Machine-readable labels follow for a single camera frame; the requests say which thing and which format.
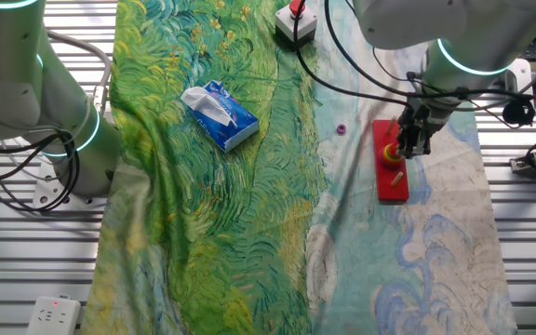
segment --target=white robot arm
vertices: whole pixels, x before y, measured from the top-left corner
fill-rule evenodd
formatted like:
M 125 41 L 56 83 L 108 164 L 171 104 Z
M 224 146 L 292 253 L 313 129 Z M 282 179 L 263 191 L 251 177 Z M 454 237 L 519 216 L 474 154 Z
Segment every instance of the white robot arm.
M 103 195 L 109 191 L 119 155 L 119 132 L 56 56 L 43 26 L 44 11 L 45 0 L 0 0 L 0 140 L 22 136 L 36 143 L 51 132 L 31 129 L 67 129 L 80 157 L 74 193 Z M 61 182 L 69 183 L 68 159 L 60 142 L 43 152 Z
M 355 12 L 375 47 L 434 40 L 422 62 L 424 85 L 418 93 L 488 88 L 536 36 L 534 0 L 355 0 Z M 399 118 L 401 153 L 407 158 L 429 154 L 431 136 L 463 101 L 409 97 L 412 108 Z

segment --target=white power outlet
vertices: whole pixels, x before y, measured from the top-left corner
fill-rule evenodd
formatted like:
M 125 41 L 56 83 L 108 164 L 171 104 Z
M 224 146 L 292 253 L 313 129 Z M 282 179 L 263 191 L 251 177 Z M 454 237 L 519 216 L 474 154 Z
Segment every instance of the white power outlet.
M 26 335 L 72 335 L 79 313 L 78 301 L 38 297 Z

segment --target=tissue box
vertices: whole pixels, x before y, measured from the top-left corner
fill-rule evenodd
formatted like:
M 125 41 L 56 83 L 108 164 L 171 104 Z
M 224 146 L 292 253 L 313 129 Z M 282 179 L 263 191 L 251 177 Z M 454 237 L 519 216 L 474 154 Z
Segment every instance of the tissue box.
M 204 87 L 188 88 L 181 100 L 226 153 L 258 131 L 258 118 L 243 108 L 221 82 L 212 80 Z

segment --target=red block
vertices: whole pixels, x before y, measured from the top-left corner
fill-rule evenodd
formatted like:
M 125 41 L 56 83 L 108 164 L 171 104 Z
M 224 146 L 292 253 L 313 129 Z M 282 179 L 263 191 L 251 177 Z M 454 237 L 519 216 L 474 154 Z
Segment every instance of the red block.
M 386 134 L 390 123 L 394 126 L 390 134 Z M 397 169 L 389 169 L 382 165 L 380 154 L 383 148 L 396 140 L 398 134 L 398 123 L 394 120 L 375 120 L 373 121 L 373 148 L 376 164 L 376 181 L 378 183 L 378 199 L 385 202 L 405 203 L 409 200 L 409 182 L 407 179 L 407 165 L 403 160 Z M 403 176 L 396 186 L 392 186 L 392 181 L 402 172 Z

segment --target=fabric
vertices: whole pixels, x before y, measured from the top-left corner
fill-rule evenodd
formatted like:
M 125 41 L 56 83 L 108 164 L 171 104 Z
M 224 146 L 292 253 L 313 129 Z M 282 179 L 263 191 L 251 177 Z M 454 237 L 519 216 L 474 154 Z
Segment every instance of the fabric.
M 408 161 L 410 200 L 378 202 L 370 123 L 402 106 L 314 83 L 275 42 L 281 0 L 120 0 L 111 101 L 121 161 L 82 334 L 515 334 L 473 114 Z M 303 56 L 333 85 L 390 96 L 335 52 L 323 6 Z M 366 71 L 351 10 L 339 36 Z M 393 73 L 423 46 L 379 51 Z M 220 80 L 260 120 L 224 154 L 185 110 Z M 346 133 L 336 133 L 345 124 Z

